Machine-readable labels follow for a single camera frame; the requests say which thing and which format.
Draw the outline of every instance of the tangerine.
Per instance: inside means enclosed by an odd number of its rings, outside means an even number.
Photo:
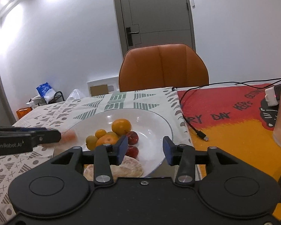
[[[112,144],[114,145],[118,141],[118,137],[114,135],[104,135],[99,138],[96,142],[96,146],[100,146],[102,144]]]
[[[106,134],[106,131],[104,129],[98,129],[95,133],[95,136],[99,139],[102,136],[104,136]]]
[[[111,129],[113,132],[115,132],[118,136],[122,136],[127,134],[129,131],[131,131],[131,123],[124,118],[117,119],[113,121],[111,125]]]
[[[107,132],[106,135],[113,135],[113,136],[118,137],[118,135],[115,132],[112,132],[112,131]]]

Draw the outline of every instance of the light switch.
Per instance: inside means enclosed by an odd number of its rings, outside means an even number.
[[[195,0],[191,0],[191,7],[195,8]]]

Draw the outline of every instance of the black cable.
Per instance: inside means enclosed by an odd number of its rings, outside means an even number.
[[[272,81],[272,80],[281,80],[281,78],[276,78],[276,79],[265,79],[265,80],[251,80],[251,81],[244,81],[244,82],[241,82],[240,84],[243,84],[243,83],[249,83],[249,82],[267,82],[267,81]]]
[[[251,86],[251,85],[247,85],[246,83],[250,83],[250,82],[266,82],[266,81],[272,81],[272,80],[278,80],[272,84],[269,84],[265,87],[256,87],[256,86]],[[236,85],[239,85],[239,84],[242,84],[242,85],[245,85],[245,86],[249,86],[249,87],[252,87],[252,88],[255,88],[255,89],[265,89],[265,88],[268,88],[276,83],[279,83],[281,82],[281,78],[277,78],[277,79],[268,79],[268,80],[251,80],[251,81],[245,81],[245,82],[234,82],[234,81],[229,81],[229,82],[221,82],[221,83],[212,83],[212,84],[208,84],[208,85],[202,85],[202,86],[198,86],[198,87],[194,87],[194,88],[191,88],[191,89],[188,89],[187,91],[184,92],[184,94],[182,95],[181,99],[180,99],[180,104],[183,100],[183,98],[185,97],[185,95],[190,91],[190,90],[195,90],[195,89],[199,89],[199,88],[202,88],[202,87],[205,87],[205,86],[212,86],[212,85],[219,85],[219,84],[228,84],[228,83],[235,83]],[[186,117],[184,116],[184,114],[182,114],[185,122],[196,132],[196,134],[203,140],[207,141],[209,138],[206,136],[206,134],[204,134],[202,131],[199,131],[197,130],[187,119]]]
[[[184,94],[182,95],[182,97],[181,97],[181,99],[180,99],[180,103],[182,102],[182,100],[183,100],[183,98],[185,97],[185,95],[187,94],[187,92],[189,92],[190,90],[199,89],[199,88],[205,87],[205,86],[212,86],[212,85],[220,85],[220,84],[235,83],[235,84],[242,84],[242,85],[245,85],[245,86],[249,86],[249,87],[252,87],[252,88],[254,88],[254,89],[265,89],[265,88],[270,87],[270,86],[272,86],[272,85],[274,85],[274,84],[276,84],[276,83],[279,83],[279,82],[281,82],[281,79],[278,80],[278,81],[276,81],[276,82],[274,82],[274,83],[272,83],[272,84],[269,84],[269,85],[267,85],[267,86],[265,86],[265,87],[256,87],[256,86],[247,85],[247,84],[245,84],[245,83],[242,83],[242,82],[235,82],[235,81],[228,81],[228,82],[220,82],[220,83],[212,83],[212,84],[208,84],[208,85],[202,85],[202,86],[198,86],[198,87],[194,87],[194,88],[188,89],[186,92],[184,92]]]

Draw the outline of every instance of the red tablecloth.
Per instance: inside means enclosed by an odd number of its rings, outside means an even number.
[[[182,111],[209,137],[209,141],[203,141],[190,129],[196,150],[217,146],[278,180],[281,147],[272,138],[278,107],[268,107],[264,96],[264,90],[249,86],[188,92],[181,102]],[[205,176],[205,167],[200,169]],[[281,203],[274,216],[281,219]]]

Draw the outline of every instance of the orange container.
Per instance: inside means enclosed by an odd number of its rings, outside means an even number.
[[[32,111],[31,107],[21,108],[21,109],[17,110],[18,118],[21,119],[22,117],[24,117],[27,113],[29,113],[31,111]]]

